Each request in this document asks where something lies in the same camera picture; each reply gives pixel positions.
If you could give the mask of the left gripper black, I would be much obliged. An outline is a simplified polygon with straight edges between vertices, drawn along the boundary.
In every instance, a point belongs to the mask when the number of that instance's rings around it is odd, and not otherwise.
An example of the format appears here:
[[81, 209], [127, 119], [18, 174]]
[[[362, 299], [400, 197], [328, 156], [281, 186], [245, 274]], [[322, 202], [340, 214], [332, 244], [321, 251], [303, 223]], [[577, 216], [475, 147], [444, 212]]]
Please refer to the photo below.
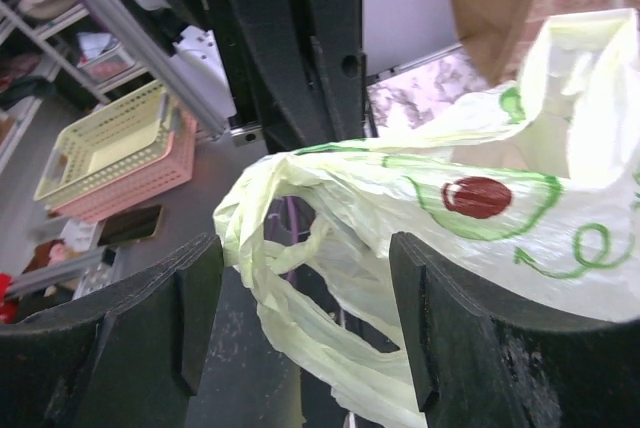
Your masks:
[[362, 0], [204, 0], [241, 123], [269, 149], [364, 136]]

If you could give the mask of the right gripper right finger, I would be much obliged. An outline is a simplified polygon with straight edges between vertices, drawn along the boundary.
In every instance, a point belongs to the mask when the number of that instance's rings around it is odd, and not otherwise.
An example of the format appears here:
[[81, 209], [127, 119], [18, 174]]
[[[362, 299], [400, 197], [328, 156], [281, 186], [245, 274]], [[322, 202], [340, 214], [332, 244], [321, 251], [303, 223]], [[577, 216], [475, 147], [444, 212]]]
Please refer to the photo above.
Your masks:
[[639, 324], [536, 303], [399, 232], [390, 268], [431, 427], [635, 427]]

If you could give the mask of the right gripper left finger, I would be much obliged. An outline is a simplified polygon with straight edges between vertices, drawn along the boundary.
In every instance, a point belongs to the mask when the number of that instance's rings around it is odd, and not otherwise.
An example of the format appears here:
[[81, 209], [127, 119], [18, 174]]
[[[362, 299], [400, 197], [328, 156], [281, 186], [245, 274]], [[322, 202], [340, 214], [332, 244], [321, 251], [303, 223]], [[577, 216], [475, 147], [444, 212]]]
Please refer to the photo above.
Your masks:
[[222, 285], [216, 237], [1, 328], [4, 427], [182, 427]]

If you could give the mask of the green avocado print plastic bag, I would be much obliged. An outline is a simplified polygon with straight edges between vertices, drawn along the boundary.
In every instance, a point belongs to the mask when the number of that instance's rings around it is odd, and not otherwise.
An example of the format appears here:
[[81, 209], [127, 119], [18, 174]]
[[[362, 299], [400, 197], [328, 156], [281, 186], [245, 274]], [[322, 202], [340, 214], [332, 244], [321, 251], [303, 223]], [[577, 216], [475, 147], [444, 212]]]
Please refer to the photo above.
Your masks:
[[385, 427], [420, 412], [390, 244], [574, 315], [639, 324], [639, 27], [556, 15], [516, 80], [420, 129], [267, 156], [213, 215], [271, 345]]

